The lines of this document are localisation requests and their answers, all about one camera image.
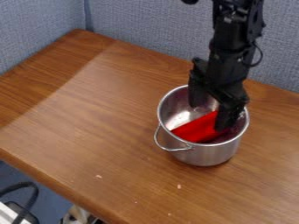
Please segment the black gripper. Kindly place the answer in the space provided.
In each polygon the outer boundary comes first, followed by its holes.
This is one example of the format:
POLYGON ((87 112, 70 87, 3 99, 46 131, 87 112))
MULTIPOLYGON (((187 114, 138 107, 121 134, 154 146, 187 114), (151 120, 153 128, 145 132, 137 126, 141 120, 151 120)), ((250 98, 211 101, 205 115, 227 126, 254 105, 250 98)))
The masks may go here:
POLYGON ((194 57, 189 80, 193 108, 207 106, 210 96, 219 102, 214 129, 231 128, 245 111, 249 94, 243 81, 249 77, 249 52, 211 51, 209 60, 194 57))

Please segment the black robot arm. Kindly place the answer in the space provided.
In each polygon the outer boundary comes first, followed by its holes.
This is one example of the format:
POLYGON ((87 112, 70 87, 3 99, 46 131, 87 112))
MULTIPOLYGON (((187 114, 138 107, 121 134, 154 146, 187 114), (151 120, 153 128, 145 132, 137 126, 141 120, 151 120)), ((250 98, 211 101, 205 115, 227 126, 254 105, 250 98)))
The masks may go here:
POLYGON ((193 59, 189 101, 195 108, 211 97, 219 103, 214 129, 233 127, 249 104, 243 81, 263 59, 258 39, 266 27, 263 0, 211 0, 210 58, 193 59))

